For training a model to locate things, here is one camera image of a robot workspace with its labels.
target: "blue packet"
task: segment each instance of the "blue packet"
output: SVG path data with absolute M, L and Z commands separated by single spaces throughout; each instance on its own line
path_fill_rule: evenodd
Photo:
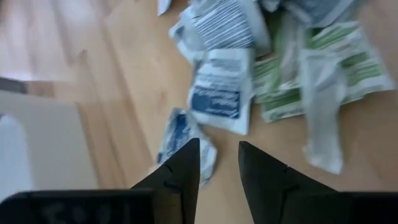
M 189 111 L 173 109 L 157 155 L 157 163 L 164 163 L 192 138 L 200 140 L 200 186 L 203 186 L 213 175 L 217 151 Z

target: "paper packet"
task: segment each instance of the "paper packet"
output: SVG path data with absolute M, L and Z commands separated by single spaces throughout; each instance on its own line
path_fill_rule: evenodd
M 338 112 L 347 94 L 346 75 L 334 53 L 302 50 L 300 62 L 300 91 L 308 132 L 305 157 L 313 166 L 340 174 L 344 162 Z
M 188 108 L 200 124 L 248 133 L 253 60 L 253 49 L 218 49 L 195 63 Z
M 200 140 L 200 186 L 203 186 L 213 175 L 217 151 L 189 111 L 173 109 L 164 132 L 157 163 L 164 163 L 192 138 Z

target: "hardwood floor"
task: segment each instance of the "hardwood floor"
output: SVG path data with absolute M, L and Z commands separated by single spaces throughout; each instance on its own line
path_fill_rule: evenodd
M 33 95 L 77 103 L 102 188 L 134 185 L 154 164 L 173 107 L 186 108 L 191 66 L 168 38 L 186 0 L 157 17 L 155 0 L 8 0 L 0 25 L 0 76 L 29 82 Z M 395 0 L 371 1 L 361 14 L 369 38 L 398 78 Z M 337 190 L 397 190 L 398 100 L 377 93 L 340 113 L 344 172 L 304 159 L 304 117 L 266 124 L 253 109 L 248 136 L 204 127 L 218 149 L 210 184 L 200 190 L 198 223 L 252 223 L 238 169 L 249 141 Z

